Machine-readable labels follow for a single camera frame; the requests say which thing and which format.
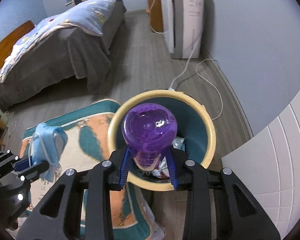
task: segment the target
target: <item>patterned rug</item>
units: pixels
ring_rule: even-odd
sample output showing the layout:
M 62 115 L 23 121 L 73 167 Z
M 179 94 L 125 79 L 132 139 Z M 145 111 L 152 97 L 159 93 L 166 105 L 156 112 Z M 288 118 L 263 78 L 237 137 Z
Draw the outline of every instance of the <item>patterned rug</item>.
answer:
M 45 123 L 61 126 L 68 135 L 68 143 L 61 155 L 61 173 L 55 174 L 56 181 L 69 168 L 85 171 L 97 163 L 107 160 L 110 152 L 107 148 L 109 123 L 120 107 L 116 101 L 105 99 L 90 106 L 65 114 Z M 26 130 L 20 157 L 28 155 L 29 142 L 36 127 Z M 38 204 L 53 183 L 37 180 L 31 185 L 31 205 L 28 211 Z M 87 191 L 84 193 L 81 215 L 81 235 L 85 231 L 85 208 Z M 111 217 L 116 240 L 125 239 L 162 239 L 164 231 L 154 222 L 153 214 L 143 198 L 140 188 L 127 183 L 122 191 L 110 192 Z

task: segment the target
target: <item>gray blanket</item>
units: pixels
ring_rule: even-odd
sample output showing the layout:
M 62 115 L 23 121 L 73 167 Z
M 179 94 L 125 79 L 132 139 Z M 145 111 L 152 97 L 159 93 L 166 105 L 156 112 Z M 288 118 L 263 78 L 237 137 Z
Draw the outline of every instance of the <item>gray blanket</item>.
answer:
M 91 36 L 79 27 L 57 30 L 41 40 L 11 69 L 5 81 L 0 83 L 0 107 L 8 109 L 25 101 L 43 88 L 65 78 L 87 78 L 91 94 L 110 69 L 108 48 L 124 19 L 122 1 L 116 6 L 103 26 L 103 37 Z

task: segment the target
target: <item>purple bottle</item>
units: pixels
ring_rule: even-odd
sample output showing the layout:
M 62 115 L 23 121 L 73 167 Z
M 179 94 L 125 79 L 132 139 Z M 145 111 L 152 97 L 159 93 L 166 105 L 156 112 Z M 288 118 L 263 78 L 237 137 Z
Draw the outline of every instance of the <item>purple bottle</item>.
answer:
M 177 135 L 177 121 L 164 106 L 145 103 L 127 112 L 122 134 L 136 165 L 153 171 Z

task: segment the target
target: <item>wooden headboard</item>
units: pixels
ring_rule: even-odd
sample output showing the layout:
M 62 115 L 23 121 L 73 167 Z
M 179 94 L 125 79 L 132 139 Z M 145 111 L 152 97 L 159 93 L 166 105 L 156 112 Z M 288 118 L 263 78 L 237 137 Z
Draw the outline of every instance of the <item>wooden headboard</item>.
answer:
M 25 34 L 34 28 L 32 21 L 27 21 L 16 28 L 12 33 L 0 41 L 0 69 L 4 60 L 11 54 L 13 45 Z

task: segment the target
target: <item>metal bolt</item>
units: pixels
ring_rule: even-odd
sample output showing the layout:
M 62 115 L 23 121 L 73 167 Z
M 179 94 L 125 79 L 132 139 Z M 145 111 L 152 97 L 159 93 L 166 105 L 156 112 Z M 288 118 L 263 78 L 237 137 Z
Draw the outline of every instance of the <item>metal bolt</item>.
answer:
M 104 166 L 104 167 L 109 167 L 110 165 L 111 165 L 111 161 L 109 161 L 109 160 L 106 160 L 102 163 L 102 166 Z
M 229 168 L 223 168 L 222 172 L 226 175 L 230 175 L 232 173 L 231 169 L 229 169 Z
M 73 175 L 74 174 L 74 169 L 67 169 L 66 170 L 66 175 L 67 176 L 71 176 L 71 175 Z
M 192 167 L 195 165 L 195 162 L 193 160 L 187 160 L 186 165 Z

